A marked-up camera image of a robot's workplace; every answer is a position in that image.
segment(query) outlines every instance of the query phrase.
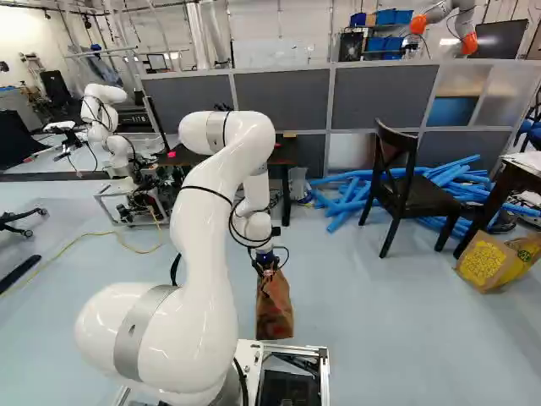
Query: wooden table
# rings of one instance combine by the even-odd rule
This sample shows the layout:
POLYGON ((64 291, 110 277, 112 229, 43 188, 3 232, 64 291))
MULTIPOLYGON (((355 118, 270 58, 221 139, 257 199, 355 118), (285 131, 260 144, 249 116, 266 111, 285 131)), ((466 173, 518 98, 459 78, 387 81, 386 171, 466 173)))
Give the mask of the wooden table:
POLYGON ((467 230, 466 236, 453 253, 457 259, 466 249, 477 231, 487 228, 492 217, 495 216, 496 212, 505 203, 511 193, 532 190, 541 194, 541 172, 531 167, 506 160, 505 158, 502 162, 505 164, 504 171, 498 177, 489 198, 485 201, 483 210, 473 219, 473 223, 467 230))
MULTIPOLYGON (((278 166, 280 169, 281 189, 283 193, 283 207, 281 214, 281 225, 288 227, 291 216, 291 196, 289 193, 289 168, 297 165, 298 145, 296 138, 283 138, 281 134, 276 135, 276 146, 267 161, 269 166, 278 166)), ((184 145, 179 144, 172 149, 176 155, 169 157, 167 154, 158 157, 158 165, 161 167, 193 167, 208 156, 196 154, 184 145)))

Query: black wooden chair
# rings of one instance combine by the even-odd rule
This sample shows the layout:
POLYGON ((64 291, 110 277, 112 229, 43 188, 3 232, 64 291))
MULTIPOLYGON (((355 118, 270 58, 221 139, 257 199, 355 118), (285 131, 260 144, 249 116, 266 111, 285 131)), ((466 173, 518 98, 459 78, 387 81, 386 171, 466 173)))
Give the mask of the black wooden chair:
POLYGON ((418 146, 416 135, 390 129, 379 119, 376 119, 376 123, 374 174, 369 198, 358 225, 364 225, 374 199, 377 199, 392 215, 391 227, 380 252, 380 258, 384 258, 403 218, 445 216, 447 221, 434 247, 436 251, 441 251, 460 216, 460 202, 423 175, 414 174, 418 146), (407 154, 406 174, 400 178, 393 178, 391 165, 405 154, 407 154))

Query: yellow cable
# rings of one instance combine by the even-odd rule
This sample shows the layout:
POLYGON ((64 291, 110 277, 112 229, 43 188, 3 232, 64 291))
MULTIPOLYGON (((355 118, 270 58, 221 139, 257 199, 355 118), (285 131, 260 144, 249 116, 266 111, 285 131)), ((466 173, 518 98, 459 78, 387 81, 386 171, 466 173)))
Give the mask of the yellow cable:
POLYGON ((22 287, 26 286, 28 283, 30 283, 30 281, 32 279, 34 279, 41 271, 43 271, 47 266, 49 266, 49 264, 51 264, 53 261, 55 261, 58 257, 60 257, 60 255, 62 255, 64 252, 66 252, 72 245, 74 245, 75 243, 77 243, 80 239, 82 239, 83 237, 86 237, 87 235, 95 235, 95 236, 98 236, 98 237, 101 237, 103 235, 109 235, 109 234, 115 234, 117 236, 117 241, 122 245, 122 247, 124 248, 127 248, 128 250, 136 253, 136 254, 149 254, 151 252, 154 252, 156 251, 158 248, 160 248, 162 245, 163 245, 163 235, 162 235, 162 230, 161 230, 161 227, 160 227, 160 223, 158 222, 158 220, 156 219, 156 215, 154 214, 154 210, 151 206, 148 206, 148 209, 150 211, 150 214, 152 215, 152 219, 154 221, 154 224, 156 225, 156 227, 158 228, 158 244, 156 244, 154 247, 150 248, 149 250, 138 250, 134 247, 132 247, 131 245, 128 245, 124 240, 123 240, 123 237, 122 237, 122 234, 120 234, 118 231, 100 231, 100 232, 89 232, 89 233, 83 233, 81 234, 79 237, 77 237, 76 239, 74 239, 71 243, 69 243, 68 245, 66 245, 65 247, 63 247, 59 252, 58 254, 54 255, 52 258, 49 258, 47 261, 45 262, 42 262, 37 268, 36 270, 23 282, 23 283, 18 283, 17 285, 15 286, 12 286, 11 288, 9 288, 8 290, 6 290, 5 292, 3 292, 2 294, 0 294, 0 298, 2 297, 5 297, 6 295, 8 294, 12 294, 14 292, 17 292, 18 290, 20 290, 22 287))

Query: cardboard box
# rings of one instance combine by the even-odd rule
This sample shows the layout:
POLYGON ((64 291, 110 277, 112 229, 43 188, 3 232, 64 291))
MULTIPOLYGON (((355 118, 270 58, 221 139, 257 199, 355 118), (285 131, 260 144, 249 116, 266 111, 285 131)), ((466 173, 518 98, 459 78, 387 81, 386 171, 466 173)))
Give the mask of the cardboard box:
POLYGON ((504 243, 478 231, 458 262, 456 273, 485 293, 524 275, 541 256, 541 233, 504 243))
POLYGON ((376 14, 366 14, 366 23, 367 27, 375 27, 376 14))

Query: floor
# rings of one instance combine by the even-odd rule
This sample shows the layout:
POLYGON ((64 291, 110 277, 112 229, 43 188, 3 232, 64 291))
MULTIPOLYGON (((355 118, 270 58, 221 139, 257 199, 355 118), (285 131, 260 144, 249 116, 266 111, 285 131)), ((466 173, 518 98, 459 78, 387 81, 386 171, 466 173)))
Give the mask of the floor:
MULTIPOLYGON (((0 184, 0 211, 39 201, 52 213, 26 220, 35 228, 33 242, 0 241, 0 261, 5 250, 28 243, 47 258, 83 232, 110 229, 91 198, 102 184, 0 184)), ((380 260, 389 222, 374 209, 364 228, 352 220, 330 235, 321 211, 295 207, 291 227, 282 229, 280 242, 292 254, 284 272, 296 322, 295 338, 286 343, 329 347, 331 404, 537 405, 541 266, 502 294, 481 295, 452 269, 456 241, 435 253, 435 233, 415 222, 400 226, 388 257, 380 260)), ((158 240, 153 227, 123 232, 141 248, 158 240)), ((176 253, 167 230, 163 238, 158 251, 136 255, 113 236, 88 237, 24 288, 0 298, 3 404, 112 404, 118 384, 80 358, 74 320, 107 284, 168 283, 176 253)), ((227 253, 239 336, 253 338, 254 271, 245 249, 231 240, 227 253)))

